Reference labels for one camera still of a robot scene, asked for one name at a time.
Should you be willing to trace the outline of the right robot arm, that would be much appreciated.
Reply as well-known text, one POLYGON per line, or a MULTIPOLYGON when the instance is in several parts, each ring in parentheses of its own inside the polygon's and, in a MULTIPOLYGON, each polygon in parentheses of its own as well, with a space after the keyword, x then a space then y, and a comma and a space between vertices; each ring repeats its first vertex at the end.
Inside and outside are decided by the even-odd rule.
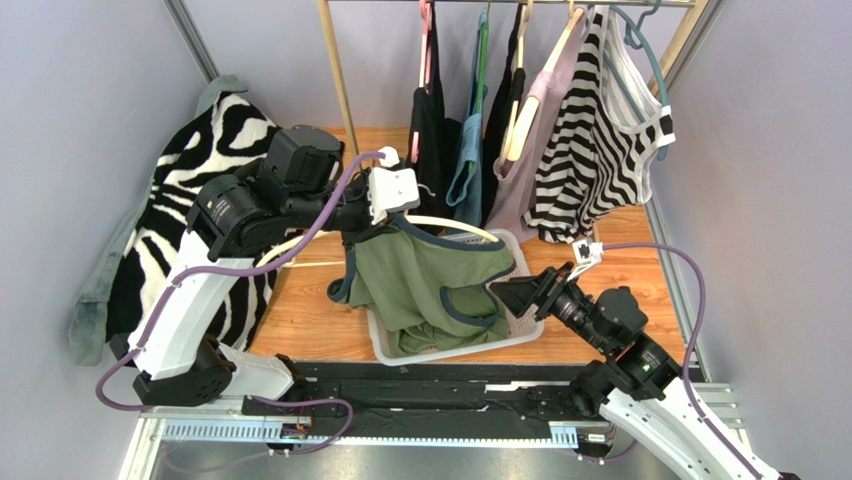
POLYGON ((553 317, 601 354, 568 386, 578 415, 626 431, 681 479, 792 479, 737 439, 706 406, 689 373, 645 332, 647 315, 626 286, 593 297, 573 265, 490 285, 514 315, 553 317))

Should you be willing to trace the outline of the green tank top navy trim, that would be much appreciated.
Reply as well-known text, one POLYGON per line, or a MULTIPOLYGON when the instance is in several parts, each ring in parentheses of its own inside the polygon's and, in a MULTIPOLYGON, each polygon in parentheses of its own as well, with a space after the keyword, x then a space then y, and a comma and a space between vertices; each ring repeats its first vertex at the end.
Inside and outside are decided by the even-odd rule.
POLYGON ((488 286, 515 268, 501 239, 460 242, 397 218, 346 247, 345 274, 327 295, 371 312, 391 354, 409 357, 508 339, 506 311, 488 286))

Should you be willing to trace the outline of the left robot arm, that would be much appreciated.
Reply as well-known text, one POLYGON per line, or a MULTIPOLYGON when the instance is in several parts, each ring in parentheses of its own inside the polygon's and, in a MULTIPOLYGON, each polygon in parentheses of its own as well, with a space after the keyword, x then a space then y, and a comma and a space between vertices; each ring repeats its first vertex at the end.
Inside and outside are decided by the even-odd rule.
POLYGON ((209 327, 239 279, 276 271, 321 231, 369 226, 343 153, 331 133, 297 125, 276 132, 263 158, 203 186, 163 290, 139 326, 110 343, 119 366, 137 369, 139 410, 220 396, 278 400, 295 385, 288 358, 228 346, 209 327))

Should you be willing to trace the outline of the cream plastic hanger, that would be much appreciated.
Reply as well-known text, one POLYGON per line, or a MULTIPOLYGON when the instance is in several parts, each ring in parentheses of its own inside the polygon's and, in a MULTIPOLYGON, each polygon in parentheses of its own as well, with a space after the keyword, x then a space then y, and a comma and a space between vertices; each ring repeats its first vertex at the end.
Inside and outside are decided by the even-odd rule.
MULTIPOLYGON (((498 237, 489 233, 486 230, 483 230, 479 227, 468 225, 466 223, 451 220, 451 219, 443 219, 432 216, 423 216, 423 215, 406 215, 407 220, 414 225, 419 226, 438 226, 445 227, 446 229, 455 229, 461 230, 462 232, 467 232, 478 236, 485 241, 488 242, 497 242, 499 240, 498 237)), ((273 247, 268 253, 266 253, 256 264, 256 267, 263 267, 274 260, 282 257, 287 252, 293 250, 296 245, 303 239, 303 235, 297 236, 292 240, 288 240, 282 244, 279 244, 273 247)), ((293 256, 288 262, 283 263, 283 268, 311 268, 311 267, 320 267, 320 266, 333 266, 333 265, 344 265, 344 261, 323 261, 323 262, 307 262, 307 263, 299 263, 296 260, 296 256, 293 256)))

